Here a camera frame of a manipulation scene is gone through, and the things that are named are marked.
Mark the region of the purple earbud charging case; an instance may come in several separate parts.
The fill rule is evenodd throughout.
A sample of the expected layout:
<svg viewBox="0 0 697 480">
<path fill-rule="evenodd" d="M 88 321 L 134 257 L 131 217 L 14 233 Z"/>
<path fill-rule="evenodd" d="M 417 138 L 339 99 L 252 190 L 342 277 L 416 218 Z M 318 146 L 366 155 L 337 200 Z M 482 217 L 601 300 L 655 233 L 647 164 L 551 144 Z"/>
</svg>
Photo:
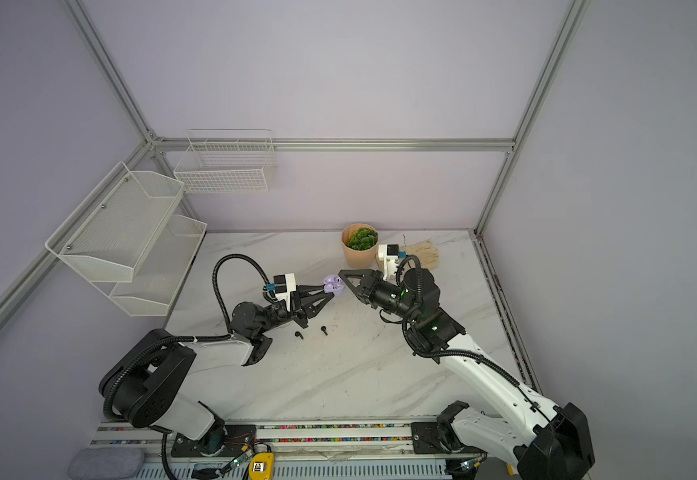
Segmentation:
<svg viewBox="0 0 697 480">
<path fill-rule="evenodd" d="M 344 289 L 346 289 L 346 284 L 338 274 L 328 275 L 324 278 L 324 292 L 340 296 L 344 293 Z"/>
</svg>

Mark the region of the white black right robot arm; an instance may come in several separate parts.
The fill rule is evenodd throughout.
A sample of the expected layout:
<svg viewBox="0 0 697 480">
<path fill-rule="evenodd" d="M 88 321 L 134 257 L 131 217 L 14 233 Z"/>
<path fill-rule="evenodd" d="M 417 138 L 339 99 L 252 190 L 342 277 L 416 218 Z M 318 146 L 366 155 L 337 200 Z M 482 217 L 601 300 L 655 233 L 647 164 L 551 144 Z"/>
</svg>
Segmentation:
<svg viewBox="0 0 697 480">
<path fill-rule="evenodd" d="M 340 279 L 363 304 L 400 320 L 412 353 L 445 367 L 498 414 L 492 418 L 464 401 L 436 418 L 436 438 L 447 453 L 478 449 L 516 469 L 523 479 L 582 479 L 595 455 L 585 414 L 559 406 L 493 360 L 439 304 L 440 290 L 426 269 L 396 282 L 372 269 L 342 270 Z"/>
</svg>

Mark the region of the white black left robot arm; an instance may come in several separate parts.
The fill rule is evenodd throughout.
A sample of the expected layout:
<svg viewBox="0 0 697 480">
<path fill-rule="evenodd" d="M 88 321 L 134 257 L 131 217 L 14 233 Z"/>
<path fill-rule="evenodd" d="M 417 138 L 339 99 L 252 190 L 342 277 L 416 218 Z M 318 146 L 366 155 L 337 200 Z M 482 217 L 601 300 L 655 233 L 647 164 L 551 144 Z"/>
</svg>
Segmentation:
<svg viewBox="0 0 697 480">
<path fill-rule="evenodd" d="M 160 328 L 148 332 L 100 381 L 107 420 L 162 434 L 176 432 L 209 452 L 220 450 L 226 437 L 224 420 L 200 400 L 182 394 L 186 377 L 202 369 L 258 364 L 272 346 L 268 332 L 290 323 L 308 327 L 344 291 L 344 282 L 336 275 L 318 285 L 300 285 L 292 274 L 268 277 L 256 260 L 232 253 L 220 258 L 212 272 L 217 300 L 222 299 L 218 271 L 232 260 L 256 269 L 264 282 L 264 303 L 242 302 L 234 309 L 222 305 L 226 326 L 222 335 L 179 336 Z"/>
</svg>

